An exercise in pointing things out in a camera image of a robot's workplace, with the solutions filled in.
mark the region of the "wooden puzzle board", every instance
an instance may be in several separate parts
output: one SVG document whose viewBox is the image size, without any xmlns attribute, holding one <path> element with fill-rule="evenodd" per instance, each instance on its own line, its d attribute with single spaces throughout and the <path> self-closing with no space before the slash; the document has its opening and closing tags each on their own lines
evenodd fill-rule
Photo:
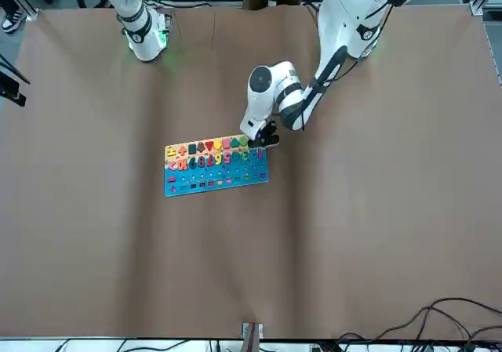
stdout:
<svg viewBox="0 0 502 352">
<path fill-rule="evenodd" d="M 248 141 L 241 134 L 166 146 L 165 196 L 268 182 L 267 150 Z"/>
</svg>

